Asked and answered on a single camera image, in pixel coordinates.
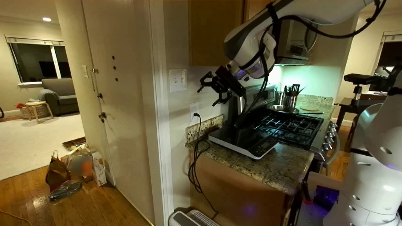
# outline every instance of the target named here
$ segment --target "granite countertop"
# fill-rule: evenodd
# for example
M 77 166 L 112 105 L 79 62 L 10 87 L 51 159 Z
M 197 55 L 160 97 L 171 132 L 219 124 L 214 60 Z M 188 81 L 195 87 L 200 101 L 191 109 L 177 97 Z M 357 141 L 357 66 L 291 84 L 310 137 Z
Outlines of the granite countertop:
M 320 99 L 321 102 L 309 98 L 302 98 L 302 100 L 297 101 L 297 108 L 315 107 L 319 109 L 319 112 L 324 112 L 323 115 L 309 115 L 324 119 L 317 133 L 317 140 L 321 142 L 326 135 L 331 114 L 334 110 L 334 106 L 332 105 L 333 99 L 331 98 L 327 101 L 321 101 Z M 207 134 L 212 128 L 221 127 L 222 123 L 223 115 L 203 121 L 201 123 L 200 136 Z M 199 124 L 196 124 L 187 128 L 187 148 L 194 148 L 198 127 Z M 314 158 L 314 154 L 311 151 L 281 143 L 277 144 L 260 160 L 253 160 L 210 141 L 200 142 L 199 150 L 206 149 L 208 147 L 207 142 L 211 147 L 203 153 L 204 155 L 287 195 L 295 195 L 297 193 L 301 180 L 305 177 Z

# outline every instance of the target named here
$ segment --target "ceiling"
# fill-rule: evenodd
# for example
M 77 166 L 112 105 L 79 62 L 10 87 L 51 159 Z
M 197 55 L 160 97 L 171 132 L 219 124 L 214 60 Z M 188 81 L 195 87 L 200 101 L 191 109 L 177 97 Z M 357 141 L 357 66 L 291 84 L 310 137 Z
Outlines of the ceiling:
M 371 3 L 366 8 L 364 8 L 361 12 L 374 12 L 375 4 Z M 402 1 L 401 0 L 387 0 L 385 3 L 383 11 L 396 11 L 400 10 L 402 12 Z
M 49 17 L 50 23 L 59 23 L 54 0 L 0 0 L 0 16 L 33 21 Z

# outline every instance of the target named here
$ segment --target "sofa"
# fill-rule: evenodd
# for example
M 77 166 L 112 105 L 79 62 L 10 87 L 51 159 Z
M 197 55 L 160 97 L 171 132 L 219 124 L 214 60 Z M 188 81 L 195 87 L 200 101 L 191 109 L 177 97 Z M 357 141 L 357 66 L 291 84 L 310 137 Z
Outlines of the sofa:
M 42 79 L 39 100 L 46 101 L 54 115 L 79 111 L 73 80 L 70 78 Z

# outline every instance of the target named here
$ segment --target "wooden stool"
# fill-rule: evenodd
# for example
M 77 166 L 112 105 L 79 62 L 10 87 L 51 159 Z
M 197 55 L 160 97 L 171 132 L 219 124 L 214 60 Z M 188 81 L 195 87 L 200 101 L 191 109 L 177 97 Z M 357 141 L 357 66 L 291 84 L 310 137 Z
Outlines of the wooden stool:
M 54 118 L 53 117 L 53 113 L 51 112 L 51 110 L 50 110 L 50 107 L 49 107 L 49 104 L 47 104 L 46 103 L 46 101 L 39 101 L 39 102 L 30 102 L 30 103 L 26 103 L 26 106 L 28 107 L 28 108 L 33 108 L 33 112 L 34 112 L 34 114 L 35 114 L 35 118 L 36 118 L 36 122 L 39 124 L 39 118 L 38 118 L 38 113 L 36 112 L 36 106 L 38 106 L 38 105 L 46 105 L 47 106 L 47 109 L 48 109 L 48 111 L 49 111 L 49 113 L 50 113 L 50 116 L 52 117 L 52 118 Z M 29 120 L 31 121 L 31 113 L 29 113 L 28 114 L 28 117 L 29 117 Z

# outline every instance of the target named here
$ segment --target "white carpet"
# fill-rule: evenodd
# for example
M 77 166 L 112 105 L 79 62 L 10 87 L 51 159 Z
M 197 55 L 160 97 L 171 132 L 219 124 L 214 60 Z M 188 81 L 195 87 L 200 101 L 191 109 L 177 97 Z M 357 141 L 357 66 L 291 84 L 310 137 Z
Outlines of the white carpet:
M 54 119 L 0 122 L 0 180 L 49 165 L 54 150 L 68 153 L 62 143 L 84 135 L 79 113 Z

